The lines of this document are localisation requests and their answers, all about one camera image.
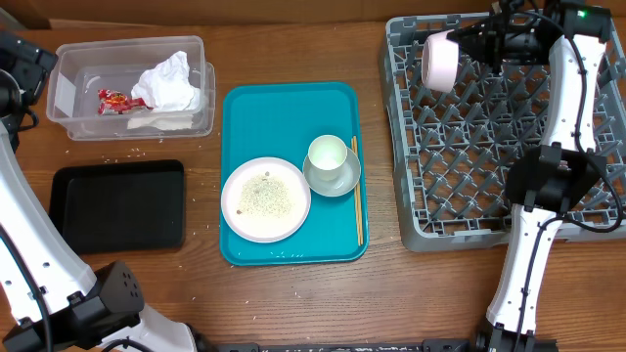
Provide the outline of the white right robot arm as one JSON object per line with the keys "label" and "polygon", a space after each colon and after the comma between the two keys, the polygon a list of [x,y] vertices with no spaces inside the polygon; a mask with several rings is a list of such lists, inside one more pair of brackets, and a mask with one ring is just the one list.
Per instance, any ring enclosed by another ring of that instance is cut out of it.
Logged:
{"label": "white right robot arm", "polygon": [[489,17],[447,33],[472,59],[500,71],[505,62],[550,68],[547,125],[538,146],[508,172],[505,196],[512,230],[505,266],[474,351],[555,351],[536,337],[536,306],[549,253],[567,213],[597,183],[611,192],[617,217],[602,228],[575,221],[590,232],[610,233],[624,218],[623,202],[606,172],[594,138],[596,84],[611,30],[611,13],[583,1],[548,1],[522,8],[497,1]]}

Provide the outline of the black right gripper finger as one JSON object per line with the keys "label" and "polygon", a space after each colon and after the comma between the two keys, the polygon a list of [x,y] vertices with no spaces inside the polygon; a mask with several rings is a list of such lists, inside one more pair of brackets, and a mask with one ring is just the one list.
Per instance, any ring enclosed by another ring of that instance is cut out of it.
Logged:
{"label": "black right gripper finger", "polygon": [[460,46],[460,49],[464,54],[467,54],[469,57],[479,63],[489,63],[489,53],[484,46]]}
{"label": "black right gripper finger", "polygon": [[483,35],[484,29],[488,28],[489,26],[484,23],[476,23],[451,30],[447,33],[446,38],[453,42],[477,41]]}

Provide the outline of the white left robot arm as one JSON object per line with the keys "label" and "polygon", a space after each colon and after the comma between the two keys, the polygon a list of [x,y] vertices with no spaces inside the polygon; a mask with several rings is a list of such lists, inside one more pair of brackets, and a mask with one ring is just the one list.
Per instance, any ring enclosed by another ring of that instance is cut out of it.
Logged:
{"label": "white left robot arm", "polygon": [[207,351],[192,327],[147,305],[131,270],[98,271],[67,245],[16,159],[22,121],[32,113],[57,55],[1,33],[1,287],[15,326],[9,351]]}

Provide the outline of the pink bowl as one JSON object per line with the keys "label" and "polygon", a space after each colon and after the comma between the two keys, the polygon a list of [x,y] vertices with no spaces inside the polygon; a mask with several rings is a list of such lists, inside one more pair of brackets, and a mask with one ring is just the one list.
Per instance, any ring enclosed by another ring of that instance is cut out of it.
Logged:
{"label": "pink bowl", "polygon": [[450,92],[456,82],[459,64],[459,44],[449,40],[449,30],[431,34],[422,55],[422,83],[427,89]]}

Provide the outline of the grey dishwasher rack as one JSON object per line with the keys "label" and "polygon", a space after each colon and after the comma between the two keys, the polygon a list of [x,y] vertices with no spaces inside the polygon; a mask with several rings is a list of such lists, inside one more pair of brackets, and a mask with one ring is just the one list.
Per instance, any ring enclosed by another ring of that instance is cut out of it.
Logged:
{"label": "grey dishwasher rack", "polygon": [[505,243],[512,218],[505,183],[548,124],[550,70],[504,64],[498,74],[461,56],[447,93],[421,82],[426,39],[482,20],[480,13],[387,22],[381,86],[391,130],[403,244],[413,251]]}

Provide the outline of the pale green cup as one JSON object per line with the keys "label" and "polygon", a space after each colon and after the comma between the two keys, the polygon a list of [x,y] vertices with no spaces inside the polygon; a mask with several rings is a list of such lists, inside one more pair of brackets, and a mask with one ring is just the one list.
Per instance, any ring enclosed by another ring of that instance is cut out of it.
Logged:
{"label": "pale green cup", "polygon": [[307,156],[316,177],[331,181],[347,159],[347,146],[335,135],[322,135],[310,144]]}

